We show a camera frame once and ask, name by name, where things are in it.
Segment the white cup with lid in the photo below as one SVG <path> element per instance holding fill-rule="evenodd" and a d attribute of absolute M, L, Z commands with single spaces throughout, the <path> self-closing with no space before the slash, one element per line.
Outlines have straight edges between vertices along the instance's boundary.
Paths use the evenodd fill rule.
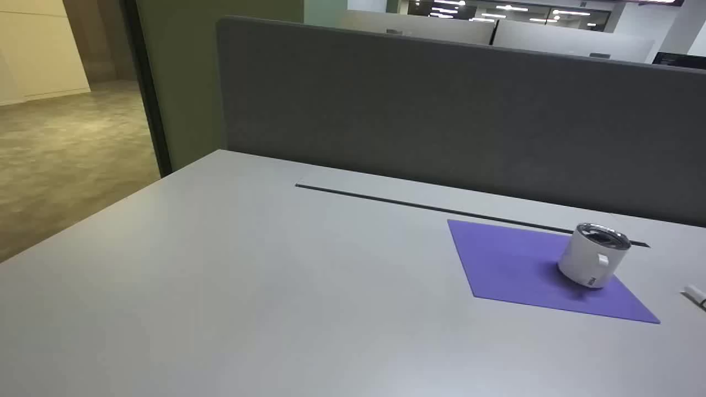
<path fill-rule="evenodd" d="M 618 230 L 578 222 L 558 260 L 558 272 L 581 288 L 603 290 L 632 248 L 630 236 Z"/>

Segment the purple mat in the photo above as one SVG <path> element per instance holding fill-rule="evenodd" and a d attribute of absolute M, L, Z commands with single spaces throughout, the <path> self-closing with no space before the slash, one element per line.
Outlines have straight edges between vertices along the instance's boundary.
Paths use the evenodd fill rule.
<path fill-rule="evenodd" d="M 660 318 L 613 275 L 585 290 L 558 272 L 568 236 L 451 221 L 451 236 L 474 299 L 658 325 Z"/>

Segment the grey desk divider panel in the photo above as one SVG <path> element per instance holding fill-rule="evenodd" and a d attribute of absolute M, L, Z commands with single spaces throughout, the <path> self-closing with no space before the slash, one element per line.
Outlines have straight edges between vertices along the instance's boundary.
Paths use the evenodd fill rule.
<path fill-rule="evenodd" d="M 706 75 L 389 33 L 217 22 L 226 145 L 706 226 Z"/>

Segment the white tube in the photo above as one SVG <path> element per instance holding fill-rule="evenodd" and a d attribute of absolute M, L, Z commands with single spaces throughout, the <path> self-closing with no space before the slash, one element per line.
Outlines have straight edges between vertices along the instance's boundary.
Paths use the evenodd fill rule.
<path fill-rule="evenodd" d="M 690 303 L 696 303 L 699 310 L 706 312 L 706 293 L 704 293 L 701 290 L 698 290 L 698 288 L 693 288 L 693 284 L 687 284 L 687 288 L 684 288 L 684 295 L 687 295 Z"/>

